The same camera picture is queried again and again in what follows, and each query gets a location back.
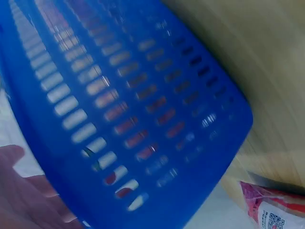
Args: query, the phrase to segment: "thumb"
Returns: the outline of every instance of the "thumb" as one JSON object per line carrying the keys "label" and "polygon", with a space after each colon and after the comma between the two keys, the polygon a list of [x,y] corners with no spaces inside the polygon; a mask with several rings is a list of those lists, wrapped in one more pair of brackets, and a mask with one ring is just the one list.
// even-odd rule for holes
{"label": "thumb", "polygon": [[24,156],[24,150],[16,145],[3,146],[0,147],[0,155],[7,160],[9,166],[13,166]]}

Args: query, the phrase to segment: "white label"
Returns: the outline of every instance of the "white label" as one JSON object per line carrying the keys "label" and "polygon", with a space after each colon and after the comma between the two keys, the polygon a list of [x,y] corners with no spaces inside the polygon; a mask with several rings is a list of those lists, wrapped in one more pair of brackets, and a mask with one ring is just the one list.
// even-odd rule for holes
{"label": "white label", "polygon": [[262,202],[258,209],[260,229],[302,229],[304,218],[287,213],[267,202]]}

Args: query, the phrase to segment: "wooden table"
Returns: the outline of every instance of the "wooden table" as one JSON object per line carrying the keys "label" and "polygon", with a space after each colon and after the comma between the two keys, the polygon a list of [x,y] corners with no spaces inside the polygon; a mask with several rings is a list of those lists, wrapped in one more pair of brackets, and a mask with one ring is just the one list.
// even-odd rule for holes
{"label": "wooden table", "polygon": [[254,126],[221,183],[305,194],[305,1],[165,0],[207,44],[251,104]]}

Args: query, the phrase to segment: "finger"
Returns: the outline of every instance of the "finger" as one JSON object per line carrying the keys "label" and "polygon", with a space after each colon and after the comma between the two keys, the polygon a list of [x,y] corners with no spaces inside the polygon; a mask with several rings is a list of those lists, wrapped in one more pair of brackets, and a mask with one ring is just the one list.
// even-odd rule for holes
{"label": "finger", "polygon": [[78,221],[78,219],[72,220],[66,223],[67,229],[84,229],[84,226]]}
{"label": "finger", "polygon": [[71,220],[76,218],[73,213],[68,209],[68,207],[64,204],[60,196],[47,198],[47,201],[58,212],[58,214],[62,217],[63,221],[70,222]]}
{"label": "finger", "polygon": [[10,166],[13,166],[24,156],[24,150],[16,145],[3,146],[0,147],[0,154],[6,158]]}
{"label": "finger", "polygon": [[46,197],[53,197],[57,195],[57,192],[49,183],[45,175],[27,177],[25,179]]}

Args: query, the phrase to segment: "hand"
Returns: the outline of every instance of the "hand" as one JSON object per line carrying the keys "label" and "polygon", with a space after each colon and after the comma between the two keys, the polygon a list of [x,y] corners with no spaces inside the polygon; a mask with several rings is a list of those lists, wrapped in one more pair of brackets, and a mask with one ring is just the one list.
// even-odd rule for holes
{"label": "hand", "polygon": [[12,168],[19,146],[0,147],[0,224],[4,229],[82,229],[45,176],[22,178]]}

